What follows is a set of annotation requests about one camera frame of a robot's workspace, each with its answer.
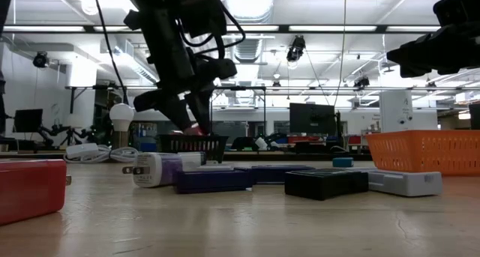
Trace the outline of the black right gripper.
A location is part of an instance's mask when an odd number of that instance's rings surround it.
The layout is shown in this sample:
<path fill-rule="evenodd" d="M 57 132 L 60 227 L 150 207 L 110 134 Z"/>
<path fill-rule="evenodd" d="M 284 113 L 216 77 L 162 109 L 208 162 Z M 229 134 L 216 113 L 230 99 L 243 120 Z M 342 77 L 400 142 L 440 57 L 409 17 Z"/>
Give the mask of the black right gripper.
<path fill-rule="evenodd" d="M 433 6 L 440 28 L 387 52 L 400 76 L 413 78 L 479 67 L 479 0 L 440 0 Z"/>

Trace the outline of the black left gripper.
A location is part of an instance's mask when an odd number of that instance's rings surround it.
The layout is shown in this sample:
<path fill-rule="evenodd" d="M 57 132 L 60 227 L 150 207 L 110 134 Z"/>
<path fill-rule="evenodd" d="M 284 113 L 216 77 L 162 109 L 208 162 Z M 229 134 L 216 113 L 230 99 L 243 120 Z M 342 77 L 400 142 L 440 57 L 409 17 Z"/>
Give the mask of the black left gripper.
<path fill-rule="evenodd" d="M 133 28 L 142 31 L 150 51 L 147 61 L 155 66 L 160 77 L 157 89 L 134 99 L 135 110 L 157 109 L 184 132 L 192 125 L 188 104 L 202 133 L 210 134 L 210 91 L 203 90 L 216 78 L 226 79 L 237 74 L 234 62 L 225 57 L 227 45 L 222 37 L 227 33 L 227 23 L 208 20 L 188 25 L 175 20 L 137 20 Z M 205 52 L 194 53 L 191 42 L 186 47 L 185 32 L 191 37 L 207 34 L 208 40 L 214 39 L 218 57 L 209 57 Z M 186 95 L 187 104 L 178 96 L 185 91 L 190 91 Z"/>

